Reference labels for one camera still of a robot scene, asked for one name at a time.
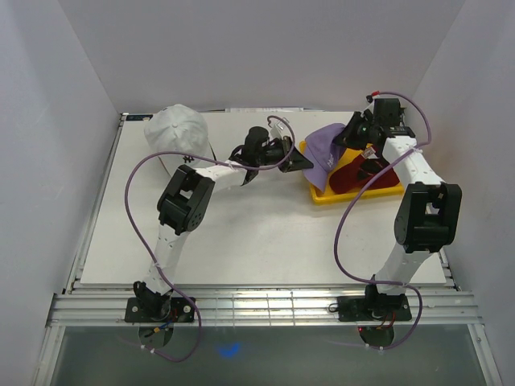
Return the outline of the lavender cap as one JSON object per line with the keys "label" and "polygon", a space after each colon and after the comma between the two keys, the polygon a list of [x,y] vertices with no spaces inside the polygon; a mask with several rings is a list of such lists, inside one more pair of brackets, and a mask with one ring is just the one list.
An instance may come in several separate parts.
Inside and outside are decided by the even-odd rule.
{"label": "lavender cap", "polygon": [[333,142],[344,128],[343,123],[332,123],[310,133],[305,139],[303,155],[313,167],[303,170],[303,175],[321,192],[325,192],[329,174],[336,168],[346,151],[344,146]]}

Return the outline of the white baseball cap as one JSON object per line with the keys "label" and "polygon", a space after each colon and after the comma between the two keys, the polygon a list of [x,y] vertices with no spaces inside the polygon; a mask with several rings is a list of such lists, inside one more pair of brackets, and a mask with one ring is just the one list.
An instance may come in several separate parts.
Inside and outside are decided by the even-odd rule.
{"label": "white baseball cap", "polygon": [[185,164],[195,167],[200,160],[193,155],[212,157],[208,140],[208,124],[204,117],[185,105],[168,106],[156,113],[144,128],[144,135],[153,153],[175,151],[187,155],[165,154],[159,161],[172,176]]}

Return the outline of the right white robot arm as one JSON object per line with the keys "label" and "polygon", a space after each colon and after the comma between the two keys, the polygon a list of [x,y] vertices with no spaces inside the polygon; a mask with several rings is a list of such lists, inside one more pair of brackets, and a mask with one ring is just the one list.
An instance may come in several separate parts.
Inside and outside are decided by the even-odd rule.
{"label": "right white robot arm", "polygon": [[446,183],[422,154],[426,145],[403,122],[402,95],[373,92],[369,107],[355,112],[335,142],[349,149],[375,148],[387,166],[375,177],[396,174],[404,195],[393,223],[396,243],[382,268],[364,279],[361,296],[336,301],[341,322],[411,319],[406,290],[423,262],[455,239],[462,190]]}

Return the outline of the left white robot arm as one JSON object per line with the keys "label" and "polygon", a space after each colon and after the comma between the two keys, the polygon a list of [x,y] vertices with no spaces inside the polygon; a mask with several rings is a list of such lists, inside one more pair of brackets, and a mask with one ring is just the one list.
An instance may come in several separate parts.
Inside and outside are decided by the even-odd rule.
{"label": "left white robot arm", "polygon": [[196,230],[212,195],[250,183],[258,172],[277,167],[282,173],[314,167],[290,136],[276,135],[260,126],[251,128],[243,144],[222,164],[194,169],[179,166],[158,203],[159,233],[151,251],[152,265],[146,278],[133,285],[138,308],[153,321],[171,320],[171,279],[188,236]]}

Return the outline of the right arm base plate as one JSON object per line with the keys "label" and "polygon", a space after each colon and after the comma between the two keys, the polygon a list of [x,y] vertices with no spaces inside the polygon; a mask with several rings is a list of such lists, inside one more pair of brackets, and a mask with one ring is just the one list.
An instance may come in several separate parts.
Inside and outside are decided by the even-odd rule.
{"label": "right arm base plate", "polygon": [[390,319],[410,321],[412,314],[404,294],[393,296],[380,294],[375,300],[359,297],[338,297],[337,313],[340,322],[372,322]]}

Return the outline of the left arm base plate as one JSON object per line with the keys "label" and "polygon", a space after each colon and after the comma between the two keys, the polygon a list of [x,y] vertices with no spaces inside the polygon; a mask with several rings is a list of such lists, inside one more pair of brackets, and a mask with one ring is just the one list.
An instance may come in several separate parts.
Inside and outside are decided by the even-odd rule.
{"label": "left arm base plate", "polygon": [[130,298],[123,320],[129,323],[193,322],[194,317],[193,307],[184,298],[166,298],[150,305]]}

